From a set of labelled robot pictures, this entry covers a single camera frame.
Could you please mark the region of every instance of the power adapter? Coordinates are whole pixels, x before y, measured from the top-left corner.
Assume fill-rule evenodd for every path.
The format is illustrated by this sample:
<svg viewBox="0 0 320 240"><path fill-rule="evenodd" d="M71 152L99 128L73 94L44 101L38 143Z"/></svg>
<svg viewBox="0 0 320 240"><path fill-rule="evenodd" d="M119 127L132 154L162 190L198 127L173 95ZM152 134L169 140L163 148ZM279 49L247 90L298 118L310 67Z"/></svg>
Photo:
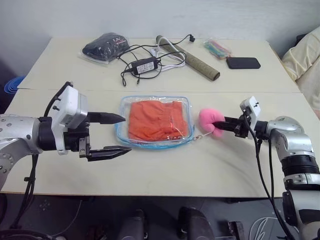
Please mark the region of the power adapter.
<svg viewBox="0 0 320 240"><path fill-rule="evenodd" d="M158 60L156 57L152 56L149 58L140 59L131 63L131 68L125 70L125 73L133 72L134 75L143 74L158 68Z"/></svg>

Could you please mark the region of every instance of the clear plastic bag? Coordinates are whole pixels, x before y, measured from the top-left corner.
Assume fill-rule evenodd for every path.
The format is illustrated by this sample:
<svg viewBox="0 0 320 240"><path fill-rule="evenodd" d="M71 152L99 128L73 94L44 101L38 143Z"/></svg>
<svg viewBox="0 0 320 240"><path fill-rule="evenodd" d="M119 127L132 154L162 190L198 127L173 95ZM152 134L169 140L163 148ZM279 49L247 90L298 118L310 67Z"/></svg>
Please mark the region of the clear plastic bag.
<svg viewBox="0 0 320 240"><path fill-rule="evenodd" d="M210 51L211 54L218 59L226 59L231 56L231 51L221 46L216 40L212 38L206 40L203 46Z"/></svg>
<svg viewBox="0 0 320 240"><path fill-rule="evenodd" d="M168 149L190 142L194 136L191 106L183 96L126 96L115 125L123 143L147 149Z"/></svg>
<svg viewBox="0 0 320 240"><path fill-rule="evenodd" d="M124 36L110 32L85 45L81 52L92 61L107 64L128 48L129 44Z"/></svg>

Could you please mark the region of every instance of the cylindrical rolled item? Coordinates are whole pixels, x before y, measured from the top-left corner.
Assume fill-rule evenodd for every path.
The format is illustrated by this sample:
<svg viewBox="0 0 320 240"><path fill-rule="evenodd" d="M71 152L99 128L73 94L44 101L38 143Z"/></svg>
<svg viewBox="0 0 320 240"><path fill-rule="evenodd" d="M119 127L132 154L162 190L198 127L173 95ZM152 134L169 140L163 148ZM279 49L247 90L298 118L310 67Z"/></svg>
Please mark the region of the cylindrical rolled item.
<svg viewBox="0 0 320 240"><path fill-rule="evenodd" d="M161 38L161 35L158 35L156 37L156 42L158 42L158 40ZM164 49L166 49L168 52L172 53L172 52L176 52L176 50L174 50L165 40L160 40L159 42L160 45L163 45L162 47ZM199 58L193 56L192 54L190 54L189 52L185 51L183 48L174 45L174 47L180 51L180 52L184 52L186 54L186 59L185 59L185 63L188 64L190 67L194 68L195 70L197 70L199 73L203 74L204 76L206 76L208 79L210 79L211 81L216 80L217 78L220 77L220 72L217 71L216 69L214 69L212 66L209 66L208 64L206 64L205 62L201 61ZM179 58L181 58L181 55L179 53L173 53L172 55L175 55Z"/></svg>

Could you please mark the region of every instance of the white table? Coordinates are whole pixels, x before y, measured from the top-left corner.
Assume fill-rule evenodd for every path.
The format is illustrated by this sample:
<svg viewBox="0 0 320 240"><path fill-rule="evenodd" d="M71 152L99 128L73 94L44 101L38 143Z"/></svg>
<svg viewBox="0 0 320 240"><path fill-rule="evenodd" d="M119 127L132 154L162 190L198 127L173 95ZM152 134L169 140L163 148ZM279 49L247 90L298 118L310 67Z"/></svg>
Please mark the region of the white table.
<svg viewBox="0 0 320 240"><path fill-rule="evenodd" d="M194 43L185 40L179 45L208 65L220 71L220 77L210 81L189 66L162 72L157 78L141 80L125 75L127 86L122 85L120 73L125 69L121 60L110 64L93 63L80 57L81 49L90 38L53 38L43 51L30 73L20 84L22 89L59 89L66 81L72 81L79 91L137 91L137 92L203 92L203 93L299 93L296 84L288 76L279 59L266 41L221 40L231 49L234 57L256 57L260 69L228 68L225 60L215 58L203 47L203 39ZM130 39L130 44L155 44L155 39ZM135 51L138 57L150 57L144 50ZM123 58L134 61L132 54Z"/></svg>
<svg viewBox="0 0 320 240"><path fill-rule="evenodd" d="M7 113L21 116L42 116L55 90L21 89ZM136 92L87 90L89 110L118 112L122 96ZM141 95L154 92L139 92ZM318 157L320 151L320 122L301 93L248 92L167 92L168 96L186 96L192 105L193 120L197 122L202 108L215 108L225 116L239 117L239 103L251 95L260 102L260 119L268 121L287 115L299 121L312 140ZM195 134L200 134L196 123ZM118 145L113 125L92 124L90 140L93 149ZM273 154L275 196L285 190L283 172L275 150ZM266 184L270 186L268 146L260 152ZM2 189L5 192L24 192L31 157L21 159L11 170ZM265 197L255 158L252 140L235 137L226 132L222 138L204 137L201 140L168 150L134 148L111 160L87 162L78 153L58 156L56 151L39 156L36 169L36 194L61 195L151 195L151 196L210 196Z"/></svg>

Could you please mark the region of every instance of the gray floor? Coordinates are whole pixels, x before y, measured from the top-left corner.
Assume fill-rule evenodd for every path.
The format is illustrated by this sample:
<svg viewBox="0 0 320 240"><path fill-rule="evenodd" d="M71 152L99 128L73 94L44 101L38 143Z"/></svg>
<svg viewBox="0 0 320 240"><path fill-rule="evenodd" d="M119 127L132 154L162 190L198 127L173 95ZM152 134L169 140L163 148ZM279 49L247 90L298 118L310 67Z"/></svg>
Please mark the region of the gray floor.
<svg viewBox="0 0 320 240"><path fill-rule="evenodd" d="M6 216L0 229L7 229L16 216L22 195L8 194ZM35 197L33 204L21 219L23 229L54 235L65 229L74 218L80 200L59 196ZM282 200L276 204L282 213ZM222 198L203 197L92 197L82 202L74 224L64 233L69 240L84 240L89 226L102 224L116 233L125 216L134 209L142 208L150 221L150 240L177 240L175 224L181 206L201 210L210 222L216 237L229 236L227 222L240 221L249 239L249 230L253 222L261 217L275 217L271 204L267 200L242 201L228 203ZM253 231L254 239L258 225ZM297 233L290 227L295 237ZM276 220L268 220L264 228L264 240L276 240L284 233Z"/></svg>

